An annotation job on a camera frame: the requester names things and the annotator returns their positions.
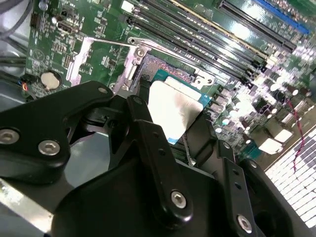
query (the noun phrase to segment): black cable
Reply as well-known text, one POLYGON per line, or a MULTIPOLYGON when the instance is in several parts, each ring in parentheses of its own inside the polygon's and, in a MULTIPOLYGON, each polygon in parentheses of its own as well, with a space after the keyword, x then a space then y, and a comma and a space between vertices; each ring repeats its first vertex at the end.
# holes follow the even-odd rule
POLYGON ((7 0, 0 3, 0 14, 3 14, 10 9, 20 4, 23 0, 7 0))
POLYGON ((14 39, 11 39, 10 37, 2 39, 4 42, 10 44, 13 48, 16 50, 19 50, 23 54, 27 54, 28 48, 24 45, 20 44, 19 42, 15 41, 14 39))
POLYGON ((0 33, 0 39, 1 40, 9 37, 10 35, 12 35, 21 26, 21 24, 25 21, 26 17, 31 12, 32 7, 33 7, 33 0, 29 0, 29 3, 27 5, 25 11, 23 12, 21 18, 15 23, 15 25, 11 29, 0 33))

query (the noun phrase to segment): silver screw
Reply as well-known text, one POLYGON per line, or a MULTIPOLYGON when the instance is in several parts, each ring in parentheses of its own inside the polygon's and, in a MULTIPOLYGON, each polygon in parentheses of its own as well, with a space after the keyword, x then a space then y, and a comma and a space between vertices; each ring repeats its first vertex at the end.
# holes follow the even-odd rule
POLYGON ((252 233, 252 227, 250 222, 242 215, 237 216, 238 224, 248 234, 252 233))
POLYGON ((139 48, 136 50, 136 55, 142 58, 145 56, 145 51, 142 48, 139 48))
POLYGON ((45 140, 39 143, 39 152, 46 156, 54 156, 60 151, 60 146, 52 140, 45 140))
POLYGON ((252 160, 250 160, 249 163, 252 167, 257 168, 257 164, 253 162, 252 160))
POLYGON ((20 138, 19 133, 11 129, 0 130, 0 144, 13 144, 16 143, 20 138))
POLYGON ((230 145, 227 142, 223 142, 224 147, 226 147, 227 149, 230 149, 230 145))
POLYGON ((39 2, 39 9, 42 11, 47 11, 48 10, 48 3, 46 3, 44 0, 41 0, 39 2))
POLYGON ((101 93, 104 93, 104 94, 107 94, 107 93, 108 93, 108 91, 107 91, 106 89, 102 88, 102 87, 99 87, 98 90, 99 90, 101 93))
POLYGON ((176 207, 180 209, 185 208, 187 205, 187 200, 185 199, 183 194, 178 191, 173 191, 171 193, 171 200, 176 205, 176 207))
POLYGON ((143 104, 142 100, 138 97, 134 97, 134 101, 137 103, 137 104, 143 104))

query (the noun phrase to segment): capacitor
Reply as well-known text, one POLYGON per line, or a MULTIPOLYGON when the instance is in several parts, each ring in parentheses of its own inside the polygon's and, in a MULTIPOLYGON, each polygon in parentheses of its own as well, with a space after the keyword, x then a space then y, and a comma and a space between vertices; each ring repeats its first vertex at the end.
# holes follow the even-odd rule
POLYGON ((305 87, 301 87, 300 88, 300 94, 302 94, 302 95, 304 95, 306 97, 310 97, 312 95, 312 92, 309 89, 305 88, 305 87))
POLYGON ((281 88, 281 85, 278 83, 275 83, 272 80, 266 80, 265 85, 269 88, 270 91, 276 91, 281 88))
POLYGON ((269 110, 266 110, 263 114, 267 117, 267 119, 270 119, 272 117, 272 114, 269 110))
POLYGON ((242 120, 242 121, 241 121, 241 125, 243 126, 243 128, 245 129, 245 131, 249 131, 249 130, 250 130, 250 126, 249 126, 249 124, 248 124, 245 120, 242 120))
POLYGON ((236 106, 237 109, 241 109, 242 108, 242 103, 238 98, 235 98, 233 100, 233 104, 236 106))
POLYGON ((229 124, 229 119, 224 115, 219 117, 219 121, 223 126, 229 124))
POLYGON ((51 23, 52 23, 53 25, 57 25, 57 23, 60 22, 60 21, 62 21, 62 20, 63 20, 63 18, 62 18, 61 16, 53 16, 53 17, 51 18, 51 23))
POLYGON ((221 133, 223 131, 222 127, 218 124, 215 124, 213 127, 216 133, 221 133))
POLYGON ((269 110, 271 111, 271 114, 276 114, 277 113, 277 108, 275 108, 274 106, 270 105, 269 110))
POLYGON ((273 93, 273 97, 279 101, 280 103, 284 104, 285 103, 285 94, 279 90, 276 90, 273 93))
POLYGON ((46 0, 40 0, 39 1, 39 9, 42 11, 47 11, 48 10, 48 3, 46 0))
POLYGON ((298 94, 298 89, 296 89, 295 87, 291 86, 291 85, 287 85, 286 89, 292 93, 293 96, 298 94))
POLYGON ((235 116, 237 115, 237 111, 234 110, 234 108, 232 107, 231 104, 228 104, 228 105, 226 106, 226 110, 227 110, 228 114, 229 114, 230 116, 232 116, 232 117, 235 117, 235 116))
POLYGON ((247 134, 243 134, 243 135, 242 135, 242 138, 244 139, 244 141, 245 141, 246 144, 251 143, 251 139, 247 136, 247 134))
POLYGON ((258 104, 254 106, 255 110, 260 114, 263 114, 269 107, 270 105, 263 98, 261 98, 258 104))

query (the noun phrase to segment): black plastic bracket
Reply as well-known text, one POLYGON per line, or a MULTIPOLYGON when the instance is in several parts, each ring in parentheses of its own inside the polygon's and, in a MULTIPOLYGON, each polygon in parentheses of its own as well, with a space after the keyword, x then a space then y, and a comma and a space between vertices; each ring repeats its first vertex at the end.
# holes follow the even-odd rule
POLYGON ((111 168, 125 158, 131 158, 126 157, 132 154, 128 151, 138 150, 147 175, 148 188, 151 190, 149 195, 153 201, 155 216, 168 228, 177 229, 193 216, 191 195, 183 182, 162 128, 152 122, 146 101, 138 96, 129 96, 127 105, 131 122, 126 138, 111 157, 111 168), (172 201, 175 191, 185 199, 182 200, 186 203, 183 208, 177 207, 172 201))
POLYGON ((217 140, 214 153, 200 169, 214 175, 225 199, 226 217, 230 229, 239 236, 256 237, 256 223, 253 218, 246 180, 242 168, 235 164, 232 147, 223 140, 217 140), (240 224, 247 220, 248 229, 240 224))
POLYGON ((56 181, 70 157, 69 141, 80 119, 107 106, 112 97, 110 89, 90 81, 2 112, 0 130, 13 130, 18 139, 0 144, 0 177, 34 184, 56 181), (41 153, 43 141, 53 141, 44 149, 53 146, 57 153, 41 153))

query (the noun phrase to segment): cable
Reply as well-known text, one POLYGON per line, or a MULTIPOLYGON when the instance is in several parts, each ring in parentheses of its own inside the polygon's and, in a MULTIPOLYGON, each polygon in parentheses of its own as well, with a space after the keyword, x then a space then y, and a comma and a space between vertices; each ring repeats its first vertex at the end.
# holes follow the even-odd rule
POLYGON ((303 134, 303 131, 302 131, 302 125, 301 125, 301 123, 299 121, 297 112, 294 109, 294 106, 292 105, 292 103, 291 103, 291 101, 289 99, 287 100, 287 103, 288 103, 288 105, 290 106, 290 108, 294 112, 294 117, 295 117, 295 120, 296 120, 296 124, 297 124, 298 130, 299 130, 299 132, 301 134, 301 145, 300 145, 300 148, 297 150, 297 152, 295 154, 295 157, 294 157, 294 160, 293 160, 293 168, 294 168, 294 173, 295 173, 296 172, 296 159, 300 155, 300 153, 302 151, 302 148, 305 146, 305 139, 304 139, 304 134, 303 134))
POLYGON ((14 39, 11 39, 10 37, 2 39, 4 42, 10 44, 13 48, 16 50, 19 50, 23 54, 27 54, 28 48, 24 45, 20 44, 19 42, 15 41, 14 39))
POLYGON ((22 83, 22 88, 23 88, 24 91, 28 91, 29 90, 28 86, 26 85, 25 82, 22 83))
POLYGON ((23 0, 7 0, 0 3, 0 14, 3 14, 10 9, 20 4, 23 0))
POLYGON ((27 5, 25 11, 23 12, 21 18, 15 23, 15 25, 11 29, 0 33, 0 40, 9 37, 21 26, 21 24, 25 21, 26 17, 31 12, 32 7, 33 7, 33 0, 29 0, 29 3, 27 5))
POLYGON ((26 82, 22 83, 22 89, 26 94, 30 95, 33 98, 33 100, 37 99, 36 95, 32 92, 32 90, 28 88, 26 82))

